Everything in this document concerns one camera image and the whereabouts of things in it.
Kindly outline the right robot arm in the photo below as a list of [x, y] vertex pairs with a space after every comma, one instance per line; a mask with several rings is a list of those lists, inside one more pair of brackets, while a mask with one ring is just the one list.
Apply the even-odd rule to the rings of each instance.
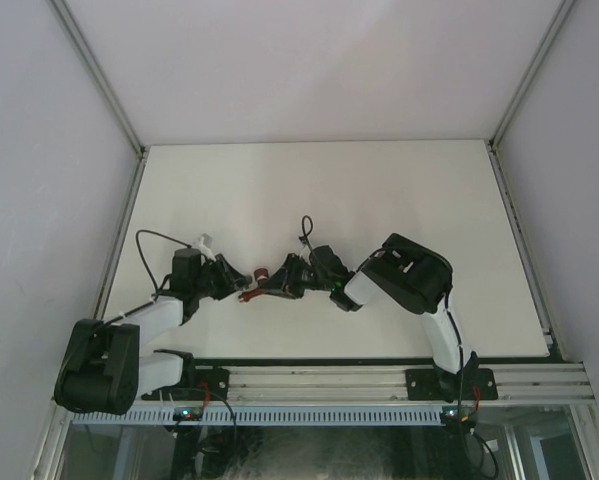
[[306, 236], [300, 240], [308, 255], [288, 255], [274, 274], [258, 282], [263, 294], [300, 299], [307, 290], [327, 291], [338, 308], [356, 312], [383, 293], [422, 319], [440, 391], [450, 401], [468, 393], [481, 399], [479, 357], [454, 312], [453, 268], [445, 257], [393, 233], [352, 270], [330, 246], [314, 248]]

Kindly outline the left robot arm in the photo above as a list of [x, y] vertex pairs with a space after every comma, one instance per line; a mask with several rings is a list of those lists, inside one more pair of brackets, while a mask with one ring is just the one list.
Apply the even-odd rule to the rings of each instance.
[[108, 321], [82, 319], [71, 332], [54, 387], [55, 402], [73, 413], [125, 414], [135, 400], [164, 388], [175, 399], [194, 395], [198, 376], [186, 352], [141, 349], [197, 312], [203, 299], [223, 300], [247, 289], [252, 277], [221, 254], [177, 250], [171, 272], [150, 300]]

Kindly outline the brown water faucet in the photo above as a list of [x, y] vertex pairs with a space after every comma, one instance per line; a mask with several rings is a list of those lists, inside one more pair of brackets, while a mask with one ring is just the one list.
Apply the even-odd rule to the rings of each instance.
[[253, 279], [256, 282], [255, 287], [251, 290], [241, 293], [238, 297], [238, 300], [241, 303], [248, 303], [252, 299], [264, 295], [265, 292], [263, 291], [262, 286], [267, 282], [269, 276], [269, 271], [266, 268], [258, 268], [254, 270]]

